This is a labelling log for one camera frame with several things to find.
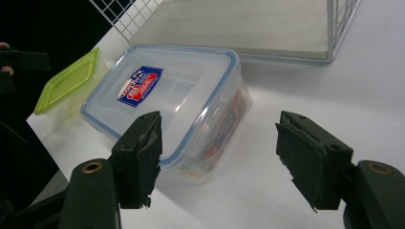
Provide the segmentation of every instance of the white table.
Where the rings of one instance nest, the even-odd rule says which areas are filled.
[[[243,62],[253,104],[213,177],[201,185],[161,172],[147,210],[122,210],[123,228],[344,228],[338,211],[312,212],[275,154],[280,112],[305,115],[371,159],[405,173],[405,2],[363,1],[328,65]],[[128,48],[111,30],[98,44],[115,63]],[[114,145],[76,119],[28,119],[67,179]]]

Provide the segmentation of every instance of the plastic food container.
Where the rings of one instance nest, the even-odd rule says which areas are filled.
[[[251,104],[231,50],[135,46],[107,72],[81,108],[117,141],[141,115],[160,111],[160,167],[208,180]]]
[[[100,56],[101,50],[95,48],[52,77],[43,88],[33,113],[59,120],[80,116],[82,103],[108,71]]]

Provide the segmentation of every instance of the clear plastic container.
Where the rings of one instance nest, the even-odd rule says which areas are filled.
[[[82,116],[117,141],[135,119],[160,111],[160,167],[208,180],[251,98],[231,50],[135,46],[89,95]]]

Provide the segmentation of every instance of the metal wire grid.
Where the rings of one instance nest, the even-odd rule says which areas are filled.
[[[163,0],[89,0],[129,42]],[[327,0],[328,57],[340,47],[360,0]]]
[[[328,60],[332,60],[342,43],[360,0],[328,0]]]
[[[162,0],[89,0],[129,42]]]

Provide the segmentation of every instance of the white surface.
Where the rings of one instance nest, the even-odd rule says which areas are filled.
[[[378,160],[405,173],[403,9],[402,0],[363,1],[329,65],[243,63],[253,103],[213,177],[193,185],[160,173],[151,208],[122,211],[123,228],[344,228],[344,202],[315,214],[290,181],[275,154],[274,123],[283,110],[305,115],[351,146],[353,163]],[[113,146],[80,119],[28,121],[68,179],[77,164],[107,157]]]
[[[164,0],[130,44],[326,58],[327,15],[327,0]]]

